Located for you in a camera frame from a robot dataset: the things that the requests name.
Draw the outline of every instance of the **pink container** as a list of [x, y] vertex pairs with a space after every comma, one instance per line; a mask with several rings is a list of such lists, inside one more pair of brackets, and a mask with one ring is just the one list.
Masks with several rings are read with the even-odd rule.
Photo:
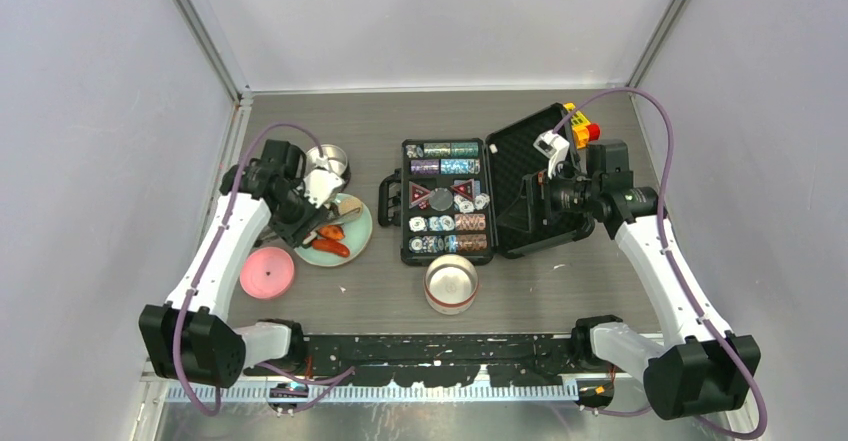
[[280, 248], [258, 249], [247, 257], [239, 281], [242, 289], [254, 298], [276, 298], [294, 282], [294, 262]]

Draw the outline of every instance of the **blue poker chip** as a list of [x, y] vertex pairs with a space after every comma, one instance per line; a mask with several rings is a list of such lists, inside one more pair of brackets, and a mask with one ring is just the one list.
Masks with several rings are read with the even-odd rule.
[[447, 214], [439, 217], [439, 225], [442, 231], [453, 231], [454, 227], [456, 227], [453, 218]]
[[455, 253], [459, 251], [459, 243], [456, 240], [456, 235], [445, 236], [445, 251]]
[[424, 251], [424, 240], [416, 236], [409, 240], [409, 250], [413, 253], [421, 253]]
[[430, 216], [427, 219], [427, 227], [430, 228], [430, 231], [441, 231], [442, 223], [439, 222], [438, 216]]

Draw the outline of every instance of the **white enclosure panel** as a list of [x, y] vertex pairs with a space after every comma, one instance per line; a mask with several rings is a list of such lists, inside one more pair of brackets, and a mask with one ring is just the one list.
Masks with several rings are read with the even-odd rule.
[[203, 0], [254, 90], [623, 83], [670, 0]]
[[232, 114], [172, 0], [0, 0], [0, 432], [124, 440]]
[[[844, 439], [848, 0], [691, 0], [643, 88], [687, 259], [763, 351], [769, 439]], [[640, 103], [654, 163], [665, 132]]]

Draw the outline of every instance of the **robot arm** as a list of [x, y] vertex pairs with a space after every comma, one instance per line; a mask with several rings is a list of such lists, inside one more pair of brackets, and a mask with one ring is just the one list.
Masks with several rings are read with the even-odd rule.
[[[554, 146], [555, 140], [545, 144]], [[586, 173], [540, 176], [536, 196], [548, 213], [591, 214], [627, 256], [657, 313], [663, 334], [659, 345], [634, 332], [615, 316], [578, 320], [572, 330], [576, 360], [587, 365], [610, 362], [644, 388], [648, 401], [662, 419], [738, 409], [748, 384], [720, 347], [683, 292], [660, 244], [657, 193], [633, 186], [627, 146], [619, 140], [589, 144]], [[666, 233], [671, 222], [663, 220]], [[704, 318], [721, 333], [751, 373], [760, 351], [751, 336], [734, 335], [695, 280], [673, 236], [672, 251]]]
[[[341, 189], [342, 179], [320, 163], [301, 178], [297, 172], [302, 165], [303, 151], [285, 141], [269, 140], [262, 158], [252, 160], [245, 169], [237, 193], [232, 193], [236, 167], [224, 176], [212, 228], [188, 271], [163, 306], [148, 305], [139, 317], [157, 375], [176, 378], [171, 350], [176, 318], [201, 270], [179, 333], [180, 359], [189, 381], [228, 388], [245, 368], [259, 362], [279, 360], [277, 364], [291, 369], [303, 361], [305, 343], [297, 323], [265, 320], [235, 330], [227, 325], [239, 272], [262, 229], [270, 226], [286, 243], [297, 246], [330, 216], [327, 204]], [[228, 225], [204, 266], [231, 196], [236, 199]]]

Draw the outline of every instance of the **black motor joint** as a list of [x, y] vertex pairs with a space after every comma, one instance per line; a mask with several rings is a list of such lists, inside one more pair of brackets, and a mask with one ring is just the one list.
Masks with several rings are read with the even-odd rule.
[[[306, 236], [325, 221], [329, 210], [313, 206], [303, 195], [306, 155], [288, 141], [268, 140], [260, 158], [250, 160], [242, 172], [238, 191], [262, 199], [271, 211], [268, 226], [289, 246], [300, 246]], [[238, 166], [227, 171], [221, 194], [229, 194]]]
[[627, 145], [617, 139], [589, 144], [585, 173], [566, 170], [545, 184], [551, 212], [589, 214], [611, 238], [622, 223], [656, 213], [659, 202], [653, 188], [634, 187]]

